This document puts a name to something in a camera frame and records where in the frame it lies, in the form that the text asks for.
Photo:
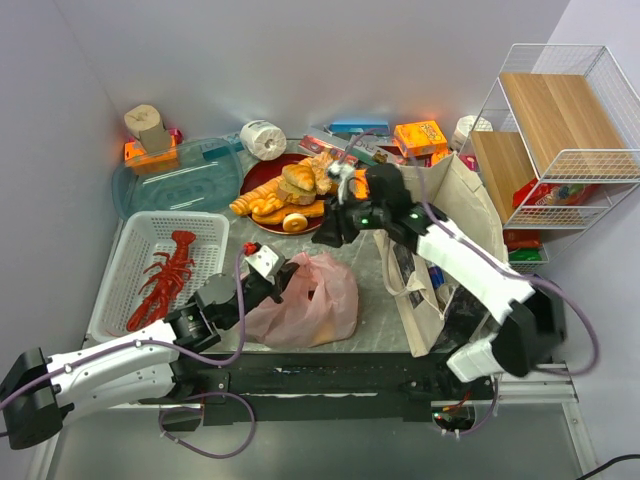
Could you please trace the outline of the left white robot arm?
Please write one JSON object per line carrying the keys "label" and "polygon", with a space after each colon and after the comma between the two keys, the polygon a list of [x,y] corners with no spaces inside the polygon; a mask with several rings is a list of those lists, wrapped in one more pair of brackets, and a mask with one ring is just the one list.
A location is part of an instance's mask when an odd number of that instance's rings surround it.
{"label": "left white robot arm", "polygon": [[250,267],[245,278],[232,278],[227,301],[204,302],[196,292],[167,317],[89,349],[52,356],[39,348],[23,352],[1,382],[3,437],[11,449],[23,450],[58,434],[73,416],[138,400],[175,399],[180,361],[211,367],[235,362],[239,350],[223,360],[204,352],[220,342],[220,331],[243,327],[247,313],[265,299],[280,302],[298,268],[287,261],[262,275]]}

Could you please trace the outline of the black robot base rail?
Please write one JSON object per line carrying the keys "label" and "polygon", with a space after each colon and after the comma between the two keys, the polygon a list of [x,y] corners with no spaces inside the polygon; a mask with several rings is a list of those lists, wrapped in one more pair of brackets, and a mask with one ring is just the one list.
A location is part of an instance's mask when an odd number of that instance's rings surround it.
{"label": "black robot base rail", "polygon": [[180,359],[171,373],[174,386],[155,404],[203,403],[207,426],[250,418],[429,422],[435,402],[494,395],[487,377],[460,382],[442,354],[248,352],[225,367]]}

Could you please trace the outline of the beige canvas tote bag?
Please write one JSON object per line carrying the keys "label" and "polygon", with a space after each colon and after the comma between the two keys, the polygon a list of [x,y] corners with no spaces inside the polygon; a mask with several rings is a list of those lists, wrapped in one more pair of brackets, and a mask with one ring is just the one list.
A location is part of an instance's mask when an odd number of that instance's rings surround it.
{"label": "beige canvas tote bag", "polygon": [[422,357],[450,349],[453,336],[444,333],[447,327],[463,337],[457,344],[465,344],[468,334],[463,322],[471,318],[468,312],[454,318],[451,296],[438,303],[429,263],[445,273],[444,286],[451,293],[469,292],[499,322],[506,318],[515,294],[502,274],[507,250],[500,220],[478,174],[455,154],[430,168],[400,166],[398,170],[414,202],[422,199],[425,188],[432,208],[448,216],[444,228],[428,228],[415,253],[383,230],[374,233],[385,288],[395,299],[411,355]]}

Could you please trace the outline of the pink plastic grocery bag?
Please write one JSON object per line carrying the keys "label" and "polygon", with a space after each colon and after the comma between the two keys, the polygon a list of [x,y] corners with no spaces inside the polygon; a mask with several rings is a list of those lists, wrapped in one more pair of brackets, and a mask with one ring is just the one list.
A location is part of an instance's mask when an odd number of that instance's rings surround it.
{"label": "pink plastic grocery bag", "polygon": [[292,258],[299,265],[281,294],[246,315],[246,338],[270,348],[310,348],[350,338],[358,323],[359,293],[349,266],[327,253]]}

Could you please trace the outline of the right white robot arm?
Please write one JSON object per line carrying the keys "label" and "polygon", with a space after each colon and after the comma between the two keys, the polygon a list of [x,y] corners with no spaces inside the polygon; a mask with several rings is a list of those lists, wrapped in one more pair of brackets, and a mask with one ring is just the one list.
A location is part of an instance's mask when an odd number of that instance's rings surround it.
{"label": "right white robot arm", "polygon": [[499,262],[471,241],[456,223],[426,201],[416,202],[401,170],[390,164],[365,172],[369,194],[350,187],[354,168],[334,161],[327,169],[338,182],[324,203],[324,219],[312,240],[332,248],[353,242],[363,230],[383,230],[412,254],[440,267],[487,309],[496,332],[458,348],[448,368],[463,383],[498,373],[523,378],[565,338],[565,317],[553,284],[541,285]]}

